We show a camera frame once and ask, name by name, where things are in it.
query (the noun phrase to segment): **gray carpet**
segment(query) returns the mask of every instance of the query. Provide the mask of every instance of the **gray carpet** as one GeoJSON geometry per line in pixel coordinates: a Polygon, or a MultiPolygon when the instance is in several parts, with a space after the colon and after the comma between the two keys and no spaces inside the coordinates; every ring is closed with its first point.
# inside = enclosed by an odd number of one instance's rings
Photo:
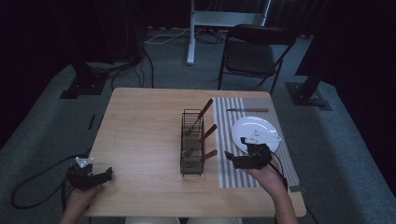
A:
{"type": "MultiPolygon", "coordinates": [[[[178,31],[151,31],[150,35],[178,31]]],[[[214,40],[210,36],[201,36],[214,40]]],[[[318,87],[332,111],[313,106],[297,106],[290,99],[286,82],[302,82],[295,71],[311,39],[298,38],[276,85],[273,101],[285,140],[301,184],[304,201],[320,224],[324,223],[396,223],[396,200],[379,173],[366,145],[337,96],[334,87],[318,87]]],[[[197,43],[195,63],[186,64],[187,38],[173,39],[161,45],[145,46],[153,61],[155,88],[215,90],[222,45],[197,43]]],[[[108,67],[106,64],[92,63],[108,67]]],[[[74,78],[67,66],[60,72],[35,103],[29,115],[0,151],[0,223],[57,223],[62,215],[58,192],[46,203],[28,210],[10,205],[12,190],[26,177],[49,167],[67,156],[89,149],[106,111],[112,89],[111,77],[100,96],[79,96],[61,100],[59,96],[74,78]],[[92,116],[96,119],[92,127],[92,116]]],[[[150,88],[151,75],[146,58],[136,69],[120,73],[115,87],[150,88]]],[[[222,89],[235,91],[269,91],[269,83],[260,87],[258,79],[224,78],[222,89]]],[[[52,192],[62,181],[71,161],[64,162],[23,188],[18,203],[36,203],[52,192]]],[[[92,223],[123,223],[123,217],[95,217],[92,223]]],[[[314,223],[307,214],[300,223],[314,223]]],[[[88,223],[84,218],[81,223],[88,223]]],[[[244,218],[244,223],[274,223],[272,218],[244,218]]]]}

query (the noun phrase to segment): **utensil holder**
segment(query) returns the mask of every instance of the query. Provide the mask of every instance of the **utensil holder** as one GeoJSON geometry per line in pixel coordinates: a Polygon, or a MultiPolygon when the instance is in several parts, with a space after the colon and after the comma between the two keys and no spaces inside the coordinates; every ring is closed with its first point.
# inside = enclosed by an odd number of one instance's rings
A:
{"type": "Polygon", "coordinates": [[[201,175],[204,172],[205,144],[204,116],[198,119],[200,109],[185,109],[181,122],[180,173],[201,175]]]}

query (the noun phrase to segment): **white plate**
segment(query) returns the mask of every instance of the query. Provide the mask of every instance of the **white plate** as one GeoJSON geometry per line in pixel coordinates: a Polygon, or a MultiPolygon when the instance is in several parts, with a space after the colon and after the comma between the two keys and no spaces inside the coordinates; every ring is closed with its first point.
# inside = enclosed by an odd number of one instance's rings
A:
{"type": "Polygon", "coordinates": [[[260,143],[265,143],[271,151],[275,151],[281,140],[274,125],[265,119],[258,117],[243,117],[233,125],[232,136],[235,144],[244,152],[248,153],[248,147],[242,144],[241,137],[249,138],[255,133],[260,134],[260,143]]]}

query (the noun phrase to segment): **placemat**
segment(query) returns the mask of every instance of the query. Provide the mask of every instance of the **placemat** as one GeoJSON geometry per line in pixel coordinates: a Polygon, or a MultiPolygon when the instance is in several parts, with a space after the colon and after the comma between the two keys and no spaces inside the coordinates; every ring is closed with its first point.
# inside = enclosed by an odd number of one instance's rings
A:
{"type": "Polygon", "coordinates": [[[279,121],[271,99],[265,98],[213,98],[214,120],[218,125],[216,129],[216,147],[218,149],[218,171],[220,188],[260,188],[260,184],[245,172],[234,169],[233,163],[225,158],[224,151],[233,153],[235,156],[242,156],[245,153],[233,142],[233,124],[246,116],[255,116],[266,119],[276,128],[282,141],[279,143],[275,154],[282,162],[284,176],[288,179],[291,191],[300,189],[300,180],[294,170],[290,154],[286,146],[286,141],[280,129],[279,121]],[[230,108],[269,108],[269,112],[230,112],[230,108]]]}

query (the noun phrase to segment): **table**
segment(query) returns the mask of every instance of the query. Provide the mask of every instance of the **table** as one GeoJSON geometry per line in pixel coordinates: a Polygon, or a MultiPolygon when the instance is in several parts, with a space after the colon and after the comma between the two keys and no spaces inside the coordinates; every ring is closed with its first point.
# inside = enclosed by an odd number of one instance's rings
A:
{"type": "Polygon", "coordinates": [[[271,0],[266,0],[265,4],[263,5],[262,14],[223,11],[196,11],[195,1],[191,0],[190,44],[189,53],[187,56],[187,64],[192,65],[194,63],[195,25],[233,27],[237,24],[255,24],[264,26],[270,5],[271,0]]]}
{"type": "MultiPolygon", "coordinates": [[[[115,89],[92,147],[93,172],[113,167],[86,216],[90,217],[273,217],[269,195],[260,188],[219,188],[217,160],[204,173],[179,171],[181,116],[201,109],[211,97],[268,98],[261,91],[115,89]]],[[[205,113],[208,129],[213,110],[205,113]]],[[[206,148],[214,148],[210,135],[206,148]]],[[[289,193],[298,217],[305,214],[300,191],[289,193]]]]}

